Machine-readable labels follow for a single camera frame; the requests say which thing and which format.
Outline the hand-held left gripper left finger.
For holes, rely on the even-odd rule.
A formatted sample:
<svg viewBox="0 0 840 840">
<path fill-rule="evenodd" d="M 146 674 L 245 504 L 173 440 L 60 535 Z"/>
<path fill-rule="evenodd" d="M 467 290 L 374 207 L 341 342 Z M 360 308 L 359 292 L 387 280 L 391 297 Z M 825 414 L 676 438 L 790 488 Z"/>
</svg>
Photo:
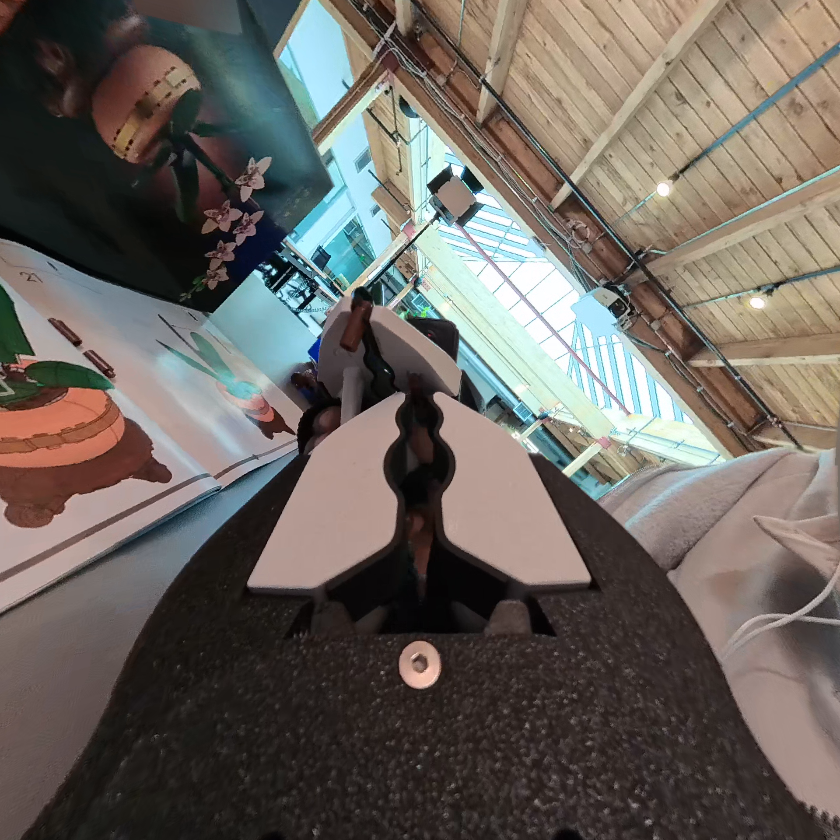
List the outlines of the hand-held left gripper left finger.
<svg viewBox="0 0 840 840">
<path fill-rule="evenodd" d="M 385 475 L 403 440 L 396 393 L 317 443 L 252 570 L 254 593 L 326 595 L 396 545 L 399 502 Z"/>
</svg>

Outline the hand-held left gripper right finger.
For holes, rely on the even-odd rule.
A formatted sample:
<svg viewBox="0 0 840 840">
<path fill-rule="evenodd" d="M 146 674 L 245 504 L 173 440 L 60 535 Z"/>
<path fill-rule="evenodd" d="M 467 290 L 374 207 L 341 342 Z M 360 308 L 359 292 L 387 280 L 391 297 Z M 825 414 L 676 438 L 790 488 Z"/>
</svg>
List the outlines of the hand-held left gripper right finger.
<svg viewBox="0 0 840 840">
<path fill-rule="evenodd" d="M 589 587 L 592 575 L 527 450 L 454 398 L 433 400 L 449 459 L 439 498 L 443 545 L 513 587 Z"/>
</svg>

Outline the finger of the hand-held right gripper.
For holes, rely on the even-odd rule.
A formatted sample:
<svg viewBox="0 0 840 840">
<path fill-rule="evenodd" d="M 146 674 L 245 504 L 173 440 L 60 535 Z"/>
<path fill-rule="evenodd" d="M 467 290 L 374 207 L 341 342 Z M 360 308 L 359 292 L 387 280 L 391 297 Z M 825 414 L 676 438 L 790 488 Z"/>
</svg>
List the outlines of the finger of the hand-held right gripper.
<svg viewBox="0 0 840 840">
<path fill-rule="evenodd" d="M 339 400 L 342 425 L 361 414 L 370 385 L 363 342 L 354 353 L 340 347 L 350 307 L 351 299 L 343 298 L 332 308 L 323 327 L 318 356 L 318 383 L 330 397 Z"/>
<path fill-rule="evenodd" d="M 461 370 L 456 361 L 420 329 L 387 308 L 373 308 L 365 320 L 364 411 L 390 396 L 413 391 L 426 396 L 438 392 L 459 396 Z"/>
</svg>

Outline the brown toy brick stem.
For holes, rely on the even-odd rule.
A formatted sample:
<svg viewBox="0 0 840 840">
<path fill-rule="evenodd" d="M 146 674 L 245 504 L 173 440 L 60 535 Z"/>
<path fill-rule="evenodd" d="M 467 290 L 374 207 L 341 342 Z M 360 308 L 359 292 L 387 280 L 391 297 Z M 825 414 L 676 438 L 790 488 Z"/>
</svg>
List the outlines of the brown toy brick stem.
<svg viewBox="0 0 840 840">
<path fill-rule="evenodd" d="M 427 566 L 434 543 L 434 502 L 440 484 L 434 466 L 435 446 L 429 433 L 431 406 L 418 374 L 409 376 L 412 425 L 407 445 L 406 464 L 412 469 L 402 483 L 405 501 L 406 539 L 413 556 L 418 578 L 425 582 Z"/>
</svg>

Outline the studio light on stand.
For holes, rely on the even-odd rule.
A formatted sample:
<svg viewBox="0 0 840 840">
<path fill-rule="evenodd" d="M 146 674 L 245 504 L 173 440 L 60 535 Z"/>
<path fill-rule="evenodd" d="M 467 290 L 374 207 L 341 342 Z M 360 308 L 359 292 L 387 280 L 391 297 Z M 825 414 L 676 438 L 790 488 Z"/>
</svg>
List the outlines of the studio light on stand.
<svg viewBox="0 0 840 840">
<path fill-rule="evenodd" d="M 465 224 L 479 211 L 476 196 L 481 190 L 481 183 L 467 167 L 462 176 L 458 176 L 450 165 L 446 166 L 427 184 L 427 190 L 427 204 L 432 207 L 430 218 L 416 224 L 409 217 L 402 223 L 389 248 L 360 275 L 352 291 L 382 281 L 391 269 L 397 267 L 402 257 L 418 245 L 420 237 L 435 225 Z"/>
</svg>

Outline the white ceiling device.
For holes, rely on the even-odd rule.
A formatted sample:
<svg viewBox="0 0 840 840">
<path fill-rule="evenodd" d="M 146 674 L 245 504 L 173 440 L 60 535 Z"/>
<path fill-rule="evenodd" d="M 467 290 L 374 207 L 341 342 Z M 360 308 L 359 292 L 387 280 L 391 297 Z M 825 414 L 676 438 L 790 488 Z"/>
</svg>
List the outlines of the white ceiling device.
<svg viewBox="0 0 840 840">
<path fill-rule="evenodd" d="M 633 325 L 635 309 L 614 285 L 605 284 L 579 296 L 571 304 L 574 319 L 589 330 L 593 338 L 611 338 L 626 333 Z"/>
</svg>

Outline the open instruction booklet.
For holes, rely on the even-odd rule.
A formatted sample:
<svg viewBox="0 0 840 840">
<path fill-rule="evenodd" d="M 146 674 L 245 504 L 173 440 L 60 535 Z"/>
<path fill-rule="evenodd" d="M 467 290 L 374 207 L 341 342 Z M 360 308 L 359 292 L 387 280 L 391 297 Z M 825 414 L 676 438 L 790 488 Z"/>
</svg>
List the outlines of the open instruction booklet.
<svg viewBox="0 0 840 840">
<path fill-rule="evenodd" d="M 296 446 L 206 316 L 12 241 L 1 275 L 2 613 Z"/>
</svg>

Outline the dark toy set box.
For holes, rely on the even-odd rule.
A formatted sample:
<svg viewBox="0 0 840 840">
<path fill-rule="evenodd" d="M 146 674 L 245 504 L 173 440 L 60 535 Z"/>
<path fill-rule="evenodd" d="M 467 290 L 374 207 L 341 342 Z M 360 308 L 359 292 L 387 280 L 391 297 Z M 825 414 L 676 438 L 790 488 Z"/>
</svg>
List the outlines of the dark toy set box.
<svg viewBox="0 0 840 840">
<path fill-rule="evenodd" d="M 332 182 L 275 55 L 300 2 L 2 2 L 2 237 L 214 312 Z"/>
</svg>

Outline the white drawstring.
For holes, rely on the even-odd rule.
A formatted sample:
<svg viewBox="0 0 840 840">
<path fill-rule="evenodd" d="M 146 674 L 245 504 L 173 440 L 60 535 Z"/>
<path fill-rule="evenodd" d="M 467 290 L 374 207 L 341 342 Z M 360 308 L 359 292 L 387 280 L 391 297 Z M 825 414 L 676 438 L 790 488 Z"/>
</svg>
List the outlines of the white drawstring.
<svg viewBox="0 0 840 840">
<path fill-rule="evenodd" d="M 826 604 L 838 593 L 839 554 L 830 544 L 803 529 L 804 520 L 787 521 L 770 517 L 755 517 L 754 523 L 768 537 L 781 547 L 795 554 L 809 564 L 814 571 L 825 576 L 822 589 L 810 601 L 794 612 L 764 613 L 745 621 L 724 645 L 719 658 L 725 662 L 734 653 L 744 648 L 762 634 L 805 623 L 823 627 L 839 627 L 837 617 L 817 616 L 818 607 Z"/>
</svg>

